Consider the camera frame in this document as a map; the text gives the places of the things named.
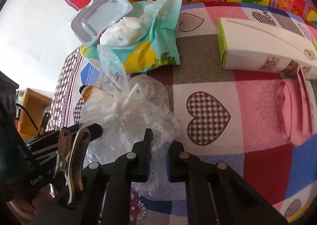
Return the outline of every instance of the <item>crumpled plastic bag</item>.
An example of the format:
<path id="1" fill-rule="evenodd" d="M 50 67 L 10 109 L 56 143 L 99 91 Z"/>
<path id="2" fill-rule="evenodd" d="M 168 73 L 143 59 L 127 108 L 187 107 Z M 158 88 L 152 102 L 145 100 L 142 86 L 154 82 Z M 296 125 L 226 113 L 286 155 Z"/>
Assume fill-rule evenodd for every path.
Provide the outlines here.
<path id="1" fill-rule="evenodd" d="M 143 140 L 146 128 L 153 131 L 150 176 L 146 183 L 133 183 L 137 192 L 152 200 L 183 200 L 184 183 L 170 183 L 166 154 L 174 138 L 181 135 L 181 124 L 169 110 L 164 85 L 146 75 L 127 78 L 119 58 L 106 45 L 98 45 L 102 70 L 98 101 L 91 97 L 80 112 L 80 126 L 94 122 L 103 128 L 102 136 L 87 149 L 84 167 L 90 162 L 106 164 L 130 152 Z"/>

